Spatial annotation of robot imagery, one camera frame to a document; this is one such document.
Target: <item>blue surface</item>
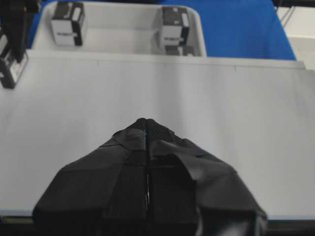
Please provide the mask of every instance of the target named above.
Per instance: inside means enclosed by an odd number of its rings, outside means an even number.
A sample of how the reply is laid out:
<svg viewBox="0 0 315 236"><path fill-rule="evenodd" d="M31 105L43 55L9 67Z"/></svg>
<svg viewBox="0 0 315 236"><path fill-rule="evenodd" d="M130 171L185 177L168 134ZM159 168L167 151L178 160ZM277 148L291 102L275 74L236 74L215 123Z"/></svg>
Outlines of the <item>blue surface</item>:
<svg viewBox="0 0 315 236"><path fill-rule="evenodd" d="M296 60L271 0L162 0L160 4L184 5L199 13L210 57Z"/></svg>

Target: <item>box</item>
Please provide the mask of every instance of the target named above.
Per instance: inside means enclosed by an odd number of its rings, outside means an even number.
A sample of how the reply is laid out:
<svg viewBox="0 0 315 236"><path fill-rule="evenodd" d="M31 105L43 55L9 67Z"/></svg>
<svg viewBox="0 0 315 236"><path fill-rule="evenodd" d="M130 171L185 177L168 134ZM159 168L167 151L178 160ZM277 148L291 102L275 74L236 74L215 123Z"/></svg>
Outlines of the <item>box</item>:
<svg viewBox="0 0 315 236"><path fill-rule="evenodd" d="M159 47L163 7L161 5L85 1L84 12L88 28L81 47L55 43L51 18L56 6L57 2L53 1L43 8L32 44L33 50L165 55L165 48ZM189 17L187 45L193 46L196 57L206 57L200 16L195 10L189 7L186 9Z"/></svg>
<svg viewBox="0 0 315 236"><path fill-rule="evenodd" d="M165 53L168 56L195 56L192 46L165 46Z"/></svg>
<svg viewBox="0 0 315 236"><path fill-rule="evenodd" d="M83 3L58 2L51 25L57 44L82 46L87 31Z"/></svg>
<svg viewBox="0 0 315 236"><path fill-rule="evenodd" d="M160 47L186 45L189 35L189 18L184 7L162 7Z"/></svg>
<svg viewBox="0 0 315 236"><path fill-rule="evenodd" d="M0 80L4 88L15 88L27 61L28 56L25 53L22 61L17 62L0 26Z"/></svg>

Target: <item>white plastic bin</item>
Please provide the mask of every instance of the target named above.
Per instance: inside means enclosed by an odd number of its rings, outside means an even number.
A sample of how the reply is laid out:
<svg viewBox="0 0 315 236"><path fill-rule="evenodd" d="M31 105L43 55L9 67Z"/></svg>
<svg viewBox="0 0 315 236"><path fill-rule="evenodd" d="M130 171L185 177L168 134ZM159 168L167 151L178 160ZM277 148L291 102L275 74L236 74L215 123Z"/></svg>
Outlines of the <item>white plastic bin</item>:
<svg viewBox="0 0 315 236"><path fill-rule="evenodd" d="M84 45L68 47L54 41L51 18L57 2L48 4L38 25L33 50L81 51L119 54L153 54L154 35L159 29L161 5L84 2L88 23ZM190 32L187 45L196 56L206 57L199 14L188 8Z"/></svg>

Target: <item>black and white box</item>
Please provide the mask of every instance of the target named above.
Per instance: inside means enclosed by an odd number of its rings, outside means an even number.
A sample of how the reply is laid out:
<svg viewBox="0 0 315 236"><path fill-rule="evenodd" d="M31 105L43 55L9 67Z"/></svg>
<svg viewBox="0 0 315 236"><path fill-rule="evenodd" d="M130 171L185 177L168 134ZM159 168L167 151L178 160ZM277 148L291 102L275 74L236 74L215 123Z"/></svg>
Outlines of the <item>black and white box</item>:
<svg viewBox="0 0 315 236"><path fill-rule="evenodd" d="M4 88L15 88L27 61L28 56L25 53L22 61L20 63L17 62L8 44L8 39L0 26L0 81Z"/></svg>
<svg viewBox="0 0 315 236"><path fill-rule="evenodd" d="M83 3L58 2L51 25L57 44L82 46L87 31Z"/></svg>
<svg viewBox="0 0 315 236"><path fill-rule="evenodd" d="M184 46L189 35L189 17L184 7L162 7L160 47Z"/></svg>

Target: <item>white table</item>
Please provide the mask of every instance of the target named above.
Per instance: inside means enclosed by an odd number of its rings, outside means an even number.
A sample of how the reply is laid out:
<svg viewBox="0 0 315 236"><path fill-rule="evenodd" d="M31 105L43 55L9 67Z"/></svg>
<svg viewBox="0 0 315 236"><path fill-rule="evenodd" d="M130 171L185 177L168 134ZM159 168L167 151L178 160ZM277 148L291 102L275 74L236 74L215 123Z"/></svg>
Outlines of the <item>white table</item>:
<svg viewBox="0 0 315 236"><path fill-rule="evenodd" d="M270 219L315 219L315 74L300 62L29 51L0 89L0 215L137 118L228 162Z"/></svg>

